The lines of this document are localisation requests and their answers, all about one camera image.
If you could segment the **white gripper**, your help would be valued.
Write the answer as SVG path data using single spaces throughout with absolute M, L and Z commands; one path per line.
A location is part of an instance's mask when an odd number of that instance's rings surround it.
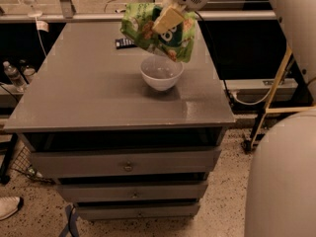
M 196 11 L 208 1 L 210 0 L 163 0 L 162 11 L 152 27 L 153 32 L 159 35 L 165 34 L 185 19 L 183 16 L 185 8 Z

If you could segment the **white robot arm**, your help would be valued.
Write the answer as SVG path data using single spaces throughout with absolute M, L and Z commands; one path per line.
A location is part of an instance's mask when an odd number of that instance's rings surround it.
M 286 53 L 316 94 L 316 0 L 269 0 Z M 316 109 L 294 110 L 260 141 L 246 195 L 245 237 L 316 237 Z

